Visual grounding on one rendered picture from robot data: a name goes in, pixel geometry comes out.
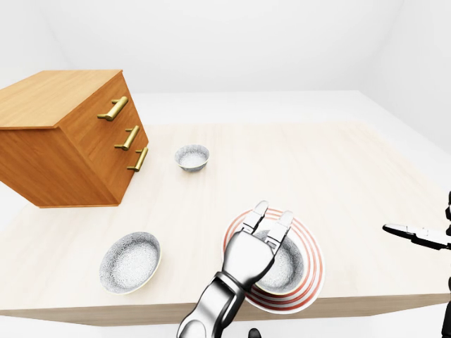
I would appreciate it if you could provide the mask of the small patterned grey bowl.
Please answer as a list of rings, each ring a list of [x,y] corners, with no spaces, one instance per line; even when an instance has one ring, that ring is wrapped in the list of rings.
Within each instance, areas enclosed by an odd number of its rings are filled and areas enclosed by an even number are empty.
[[[209,160],[209,150],[200,144],[189,144],[179,148],[175,153],[175,162],[187,172],[203,169]]]

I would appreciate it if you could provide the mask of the wooden cabinet with drawers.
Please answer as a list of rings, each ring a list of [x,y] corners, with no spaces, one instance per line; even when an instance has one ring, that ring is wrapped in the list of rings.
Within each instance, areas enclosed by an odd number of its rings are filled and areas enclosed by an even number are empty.
[[[59,123],[121,70],[44,70],[0,90],[0,181],[40,208],[117,206]]]

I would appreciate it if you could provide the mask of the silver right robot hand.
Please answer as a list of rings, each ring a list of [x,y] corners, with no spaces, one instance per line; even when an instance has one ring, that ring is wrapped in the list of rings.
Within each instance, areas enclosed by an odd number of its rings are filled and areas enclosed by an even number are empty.
[[[451,224],[445,232],[406,225],[385,224],[382,229],[390,234],[410,240],[430,249],[451,250]]]

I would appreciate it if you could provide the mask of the large patterned grey bowl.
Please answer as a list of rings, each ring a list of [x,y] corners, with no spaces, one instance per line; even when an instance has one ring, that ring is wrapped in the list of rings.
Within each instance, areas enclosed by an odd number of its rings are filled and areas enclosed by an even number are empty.
[[[99,281],[112,294],[129,294],[153,277],[160,262],[158,239],[148,232],[133,232],[106,252],[99,266]]]

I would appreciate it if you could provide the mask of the wooden cabinet drawer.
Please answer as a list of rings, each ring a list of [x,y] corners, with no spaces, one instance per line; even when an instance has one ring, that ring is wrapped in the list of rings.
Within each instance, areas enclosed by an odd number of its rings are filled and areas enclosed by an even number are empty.
[[[123,73],[118,72],[59,123],[61,129],[78,145],[84,155],[86,154],[80,146],[80,140],[92,118],[97,117],[97,114],[108,113],[113,107],[111,101],[122,96],[128,97],[129,101],[133,102]]]
[[[140,126],[140,131],[130,148],[127,151],[116,149],[114,145],[122,144],[129,135],[125,129],[133,128],[135,125]],[[148,139],[142,124],[133,123],[115,128],[112,135],[101,148],[103,156],[99,161],[101,177],[105,185],[109,188],[116,204],[122,201],[124,193],[135,173],[133,170],[127,169],[128,166],[136,164],[140,156],[135,151],[137,149],[143,149],[147,146],[147,143]]]
[[[125,143],[135,126],[139,130],[129,149],[120,149],[118,146]],[[142,149],[147,143],[144,127],[132,101],[127,102],[111,122],[93,117],[80,140],[82,150],[93,163],[98,175],[108,184],[132,173],[127,167],[135,164],[139,156],[135,151]]]

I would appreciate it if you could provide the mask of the white plate with red rings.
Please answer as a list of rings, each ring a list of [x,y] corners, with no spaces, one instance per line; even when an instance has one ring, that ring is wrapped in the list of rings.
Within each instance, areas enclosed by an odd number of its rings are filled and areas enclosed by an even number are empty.
[[[289,294],[276,295],[261,290],[256,282],[246,293],[248,303],[269,313],[293,314],[308,308],[321,293],[325,280],[323,254],[312,232],[299,218],[293,219],[290,230],[295,231],[304,244],[307,266],[300,286]]]

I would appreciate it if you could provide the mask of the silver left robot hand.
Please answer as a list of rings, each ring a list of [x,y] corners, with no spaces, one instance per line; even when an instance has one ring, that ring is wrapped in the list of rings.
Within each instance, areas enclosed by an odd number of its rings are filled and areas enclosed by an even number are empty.
[[[260,239],[255,232],[268,207],[267,201],[260,201],[246,215],[241,230],[234,233],[224,251],[221,272],[244,292],[270,270],[294,219],[293,212],[283,212],[267,235]]]

